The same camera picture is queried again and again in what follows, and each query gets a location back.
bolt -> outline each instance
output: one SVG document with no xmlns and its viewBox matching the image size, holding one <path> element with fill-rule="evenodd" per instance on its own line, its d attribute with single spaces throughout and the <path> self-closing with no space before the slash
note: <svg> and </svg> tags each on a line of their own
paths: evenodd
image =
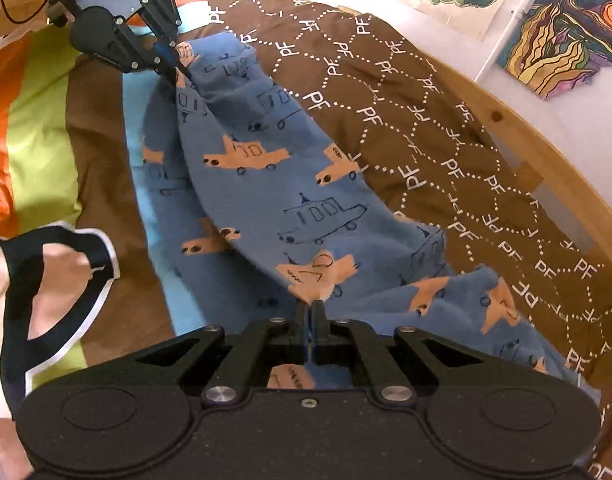
<svg viewBox="0 0 612 480">
<path fill-rule="evenodd" d="M 304 408 L 316 408 L 318 404 L 316 399 L 301 399 L 301 405 Z"/>
<path fill-rule="evenodd" d="M 413 396 L 413 390 L 407 386 L 386 386 L 381 396 L 390 402 L 405 402 Z"/>
<path fill-rule="evenodd" d="M 230 386 L 212 386 L 206 390 L 206 398 L 212 402 L 230 402 L 237 396 L 237 391 Z"/>
</svg>

blue cloth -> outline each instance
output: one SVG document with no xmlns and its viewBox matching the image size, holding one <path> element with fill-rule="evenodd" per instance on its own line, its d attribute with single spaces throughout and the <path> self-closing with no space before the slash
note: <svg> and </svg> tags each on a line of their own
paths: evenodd
<svg viewBox="0 0 612 480">
<path fill-rule="evenodd" d="M 207 322 L 238 332 L 321 299 L 332 319 L 414 325 L 577 382 L 503 279 L 454 276 L 444 233 L 394 216 L 252 47 L 228 32 L 190 46 L 192 81 L 161 81 L 148 105 L 145 167 L 166 254 Z"/>
</svg>

white surface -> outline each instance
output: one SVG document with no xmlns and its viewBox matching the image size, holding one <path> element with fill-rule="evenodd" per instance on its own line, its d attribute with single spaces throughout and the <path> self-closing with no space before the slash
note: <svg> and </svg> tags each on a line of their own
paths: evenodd
<svg viewBox="0 0 612 480">
<path fill-rule="evenodd" d="M 506 0 L 482 41 L 442 25 L 399 0 L 312 0 L 371 12 L 419 48 L 478 81 L 533 124 L 612 208 L 612 68 L 592 86 L 544 102 L 495 65 L 499 50 L 533 0 Z"/>
</svg>

